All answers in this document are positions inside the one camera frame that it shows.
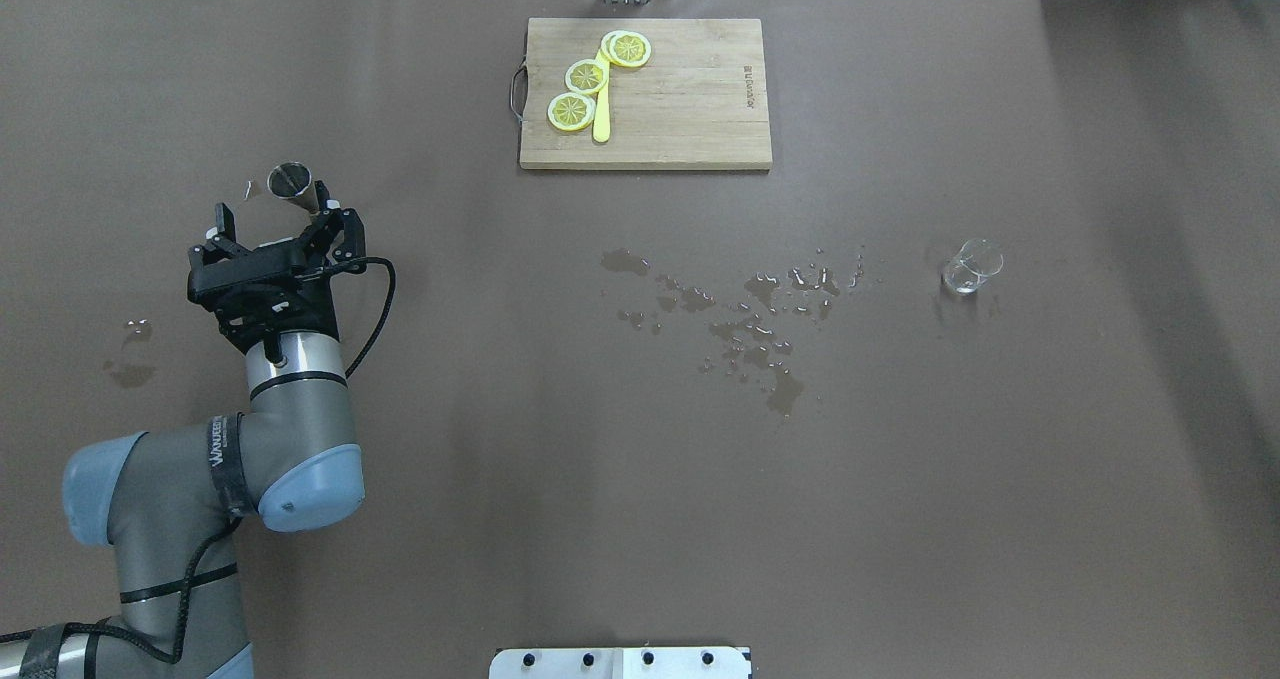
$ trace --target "velcro strap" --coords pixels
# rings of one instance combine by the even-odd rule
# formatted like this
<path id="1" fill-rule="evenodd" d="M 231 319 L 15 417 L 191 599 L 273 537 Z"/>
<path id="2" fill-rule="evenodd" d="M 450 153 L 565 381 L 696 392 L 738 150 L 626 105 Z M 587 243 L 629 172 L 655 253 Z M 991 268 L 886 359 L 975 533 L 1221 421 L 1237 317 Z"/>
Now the velcro strap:
<path id="1" fill-rule="evenodd" d="M 209 474 L 214 479 L 223 509 L 232 516 L 253 514 L 253 497 L 244 480 L 244 461 L 239 451 L 239 423 L 243 414 L 214 416 L 209 420 Z"/>
<path id="2" fill-rule="evenodd" d="M 65 624 L 50 624 L 36 629 L 27 639 L 27 651 L 22 655 L 22 669 L 18 679 L 58 679 L 58 655 L 63 648 Z"/>

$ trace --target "wooden cutting board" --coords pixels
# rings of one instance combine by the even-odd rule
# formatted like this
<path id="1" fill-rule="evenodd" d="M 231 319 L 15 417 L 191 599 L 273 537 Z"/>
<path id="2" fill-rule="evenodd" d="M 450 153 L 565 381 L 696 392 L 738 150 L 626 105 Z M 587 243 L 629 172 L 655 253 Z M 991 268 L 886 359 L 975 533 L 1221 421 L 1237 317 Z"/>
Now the wooden cutting board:
<path id="1" fill-rule="evenodd" d="M 653 56 L 612 67 L 613 135 L 552 127 L 547 105 L 568 91 L 564 70 L 594 59 L 600 37 L 631 29 Z M 525 169 L 764 169 L 773 165 L 759 19 L 530 19 L 529 99 L 520 128 Z"/>

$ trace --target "white metal plate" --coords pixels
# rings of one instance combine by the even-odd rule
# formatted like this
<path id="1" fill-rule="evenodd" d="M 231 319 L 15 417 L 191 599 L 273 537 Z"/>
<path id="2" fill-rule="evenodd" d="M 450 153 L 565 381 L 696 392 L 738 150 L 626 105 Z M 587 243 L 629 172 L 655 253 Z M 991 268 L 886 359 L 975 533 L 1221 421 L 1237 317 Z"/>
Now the white metal plate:
<path id="1" fill-rule="evenodd" d="M 744 647 L 503 650 L 489 679 L 750 679 L 750 657 Z"/>

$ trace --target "table surface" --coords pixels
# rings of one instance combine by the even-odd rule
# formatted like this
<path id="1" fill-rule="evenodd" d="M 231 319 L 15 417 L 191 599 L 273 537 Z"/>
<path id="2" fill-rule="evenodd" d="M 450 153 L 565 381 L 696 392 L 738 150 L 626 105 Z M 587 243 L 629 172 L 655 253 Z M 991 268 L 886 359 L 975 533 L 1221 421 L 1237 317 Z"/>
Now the table surface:
<path id="1" fill-rule="evenodd" d="M 518 169 L 526 19 L 608 15 L 759 17 L 773 170 Z M 296 233 L 239 197 L 302 160 L 401 288 L 351 383 L 367 501 L 237 536 L 259 675 L 645 642 L 750 646 L 760 679 L 1280 674 L 1280 3 L 5 0 L 0 23 L 23 27 L 0 33 L 4 629 L 115 611 L 110 552 L 61 515 L 72 452 L 247 407 L 184 251 L 215 201 L 243 241 Z M 1007 261 L 960 300 L 938 269 L 973 236 Z M 764 313 L 788 407 L 712 324 L 810 264 L 829 315 L 786 287 Z M 716 305 L 666 311 L 662 274 Z M 349 354 L 381 277 L 337 291 Z"/>

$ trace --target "logo on cutting board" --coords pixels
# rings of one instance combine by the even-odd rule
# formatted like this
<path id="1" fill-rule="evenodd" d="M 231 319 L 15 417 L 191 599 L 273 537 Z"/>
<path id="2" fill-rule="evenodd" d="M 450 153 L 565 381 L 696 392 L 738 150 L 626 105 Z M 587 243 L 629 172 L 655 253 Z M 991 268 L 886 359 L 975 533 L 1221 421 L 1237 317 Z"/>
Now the logo on cutting board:
<path id="1" fill-rule="evenodd" d="M 755 68 L 750 64 L 742 67 L 742 81 L 746 82 L 746 108 L 755 109 Z"/>

